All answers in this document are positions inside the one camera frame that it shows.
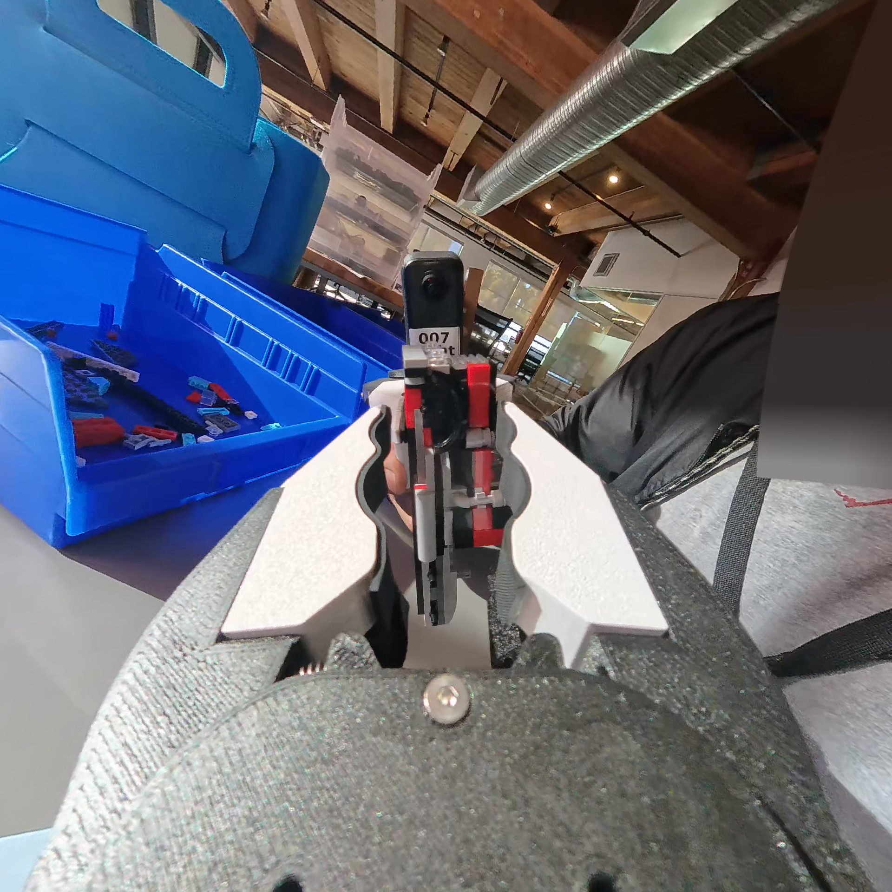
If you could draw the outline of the blue bin with white card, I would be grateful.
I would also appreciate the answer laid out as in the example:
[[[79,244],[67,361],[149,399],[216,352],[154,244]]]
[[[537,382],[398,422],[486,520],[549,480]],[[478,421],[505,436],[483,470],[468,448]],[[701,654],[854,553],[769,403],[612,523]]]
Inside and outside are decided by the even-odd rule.
[[[6,186],[1,222],[2,503],[52,546],[279,479],[356,418],[373,360],[249,285]],[[53,347],[92,353],[104,305],[155,399],[200,424],[197,376],[256,418],[195,445],[78,446]]]

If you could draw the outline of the silver ventilation duct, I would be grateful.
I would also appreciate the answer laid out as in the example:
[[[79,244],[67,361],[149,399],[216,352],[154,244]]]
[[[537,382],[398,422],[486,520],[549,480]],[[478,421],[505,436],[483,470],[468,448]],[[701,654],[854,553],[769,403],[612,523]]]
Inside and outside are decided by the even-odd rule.
[[[478,216],[510,203],[761,52],[836,1],[641,2],[620,36],[459,204]]]

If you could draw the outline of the toy brick truck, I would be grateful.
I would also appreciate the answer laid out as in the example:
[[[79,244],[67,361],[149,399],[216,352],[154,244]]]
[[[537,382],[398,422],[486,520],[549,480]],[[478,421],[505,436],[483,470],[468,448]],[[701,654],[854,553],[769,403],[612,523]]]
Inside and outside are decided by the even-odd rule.
[[[499,490],[498,409],[491,427],[467,425],[466,367],[481,355],[403,348],[405,446],[395,447],[414,496],[413,542],[418,614],[431,627],[452,620],[457,550],[501,545],[510,508]],[[496,376],[492,363],[492,395]]]

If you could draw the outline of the clear plastic storage box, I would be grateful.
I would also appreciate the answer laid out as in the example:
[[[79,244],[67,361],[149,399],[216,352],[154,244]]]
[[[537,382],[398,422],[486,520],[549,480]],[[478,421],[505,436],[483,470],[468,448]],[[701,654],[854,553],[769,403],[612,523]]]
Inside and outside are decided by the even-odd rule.
[[[441,164],[425,175],[351,127],[341,97],[323,141],[321,161],[330,179],[308,249],[379,284],[394,286]]]

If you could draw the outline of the pile of loose toy bricks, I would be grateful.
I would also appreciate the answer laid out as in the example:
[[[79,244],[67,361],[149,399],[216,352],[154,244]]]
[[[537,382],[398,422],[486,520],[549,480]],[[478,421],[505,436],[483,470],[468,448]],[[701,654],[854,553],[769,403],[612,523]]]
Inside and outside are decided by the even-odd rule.
[[[262,413],[222,385],[190,374],[184,393],[165,400],[140,377],[140,358],[121,341],[116,306],[101,302],[95,327],[80,335],[58,319],[17,319],[15,324],[48,347],[61,364],[65,410],[79,452],[122,449],[154,452],[211,444],[239,433],[275,431]]]

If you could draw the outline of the black office chair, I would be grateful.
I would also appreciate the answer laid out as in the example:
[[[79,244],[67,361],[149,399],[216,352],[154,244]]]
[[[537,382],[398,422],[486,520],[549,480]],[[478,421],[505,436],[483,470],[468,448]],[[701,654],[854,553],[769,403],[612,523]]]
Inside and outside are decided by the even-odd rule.
[[[469,340],[470,354],[484,356],[501,367],[512,350],[513,321],[479,305],[474,314],[474,326]]]

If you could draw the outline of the blue plastic bin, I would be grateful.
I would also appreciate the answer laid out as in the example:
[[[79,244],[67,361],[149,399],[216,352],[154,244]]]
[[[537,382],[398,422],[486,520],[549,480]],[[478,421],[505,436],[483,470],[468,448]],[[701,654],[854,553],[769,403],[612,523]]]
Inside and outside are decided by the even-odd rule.
[[[192,296],[167,296],[199,329],[229,346],[262,360],[276,342],[289,348],[309,346],[298,327],[326,331],[326,339],[343,342],[387,370],[402,367],[404,340],[378,314],[274,279],[192,258],[165,245],[142,245],[141,270],[154,269],[184,284]]]

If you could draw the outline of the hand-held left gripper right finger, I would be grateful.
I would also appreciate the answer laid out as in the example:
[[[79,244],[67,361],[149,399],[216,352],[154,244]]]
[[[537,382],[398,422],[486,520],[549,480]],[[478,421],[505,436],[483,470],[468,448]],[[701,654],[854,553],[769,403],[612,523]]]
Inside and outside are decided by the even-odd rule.
[[[571,670],[599,633],[666,635],[599,476],[514,403],[501,403],[496,436],[499,492],[510,508],[496,573],[498,618],[529,637],[554,637]]]

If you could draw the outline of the person's right hand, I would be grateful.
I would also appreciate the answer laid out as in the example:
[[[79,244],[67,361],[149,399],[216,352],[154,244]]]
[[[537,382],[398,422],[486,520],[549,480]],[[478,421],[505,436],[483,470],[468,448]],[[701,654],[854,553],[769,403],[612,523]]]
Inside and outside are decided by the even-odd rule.
[[[396,517],[409,531],[414,531],[414,496],[409,486],[407,472],[392,447],[384,461],[388,499]]]

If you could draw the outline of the blue felt bag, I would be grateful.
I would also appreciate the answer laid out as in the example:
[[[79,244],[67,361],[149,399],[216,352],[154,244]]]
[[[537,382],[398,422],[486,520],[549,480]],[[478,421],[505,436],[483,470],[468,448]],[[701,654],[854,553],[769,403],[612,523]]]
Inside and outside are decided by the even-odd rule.
[[[98,2],[2,2],[2,184],[292,284],[329,174],[260,116],[237,17],[221,2],[167,5],[219,48],[221,85]]]

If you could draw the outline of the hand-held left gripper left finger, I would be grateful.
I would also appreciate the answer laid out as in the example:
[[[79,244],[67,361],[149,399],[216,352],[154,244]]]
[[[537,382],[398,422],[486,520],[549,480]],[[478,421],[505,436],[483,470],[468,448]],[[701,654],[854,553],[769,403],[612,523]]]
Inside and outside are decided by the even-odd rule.
[[[221,626],[228,640],[297,636],[315,662],[341,633],[400,663],[400,591],[376,512],[391,418],[374,407],[295,472]]]

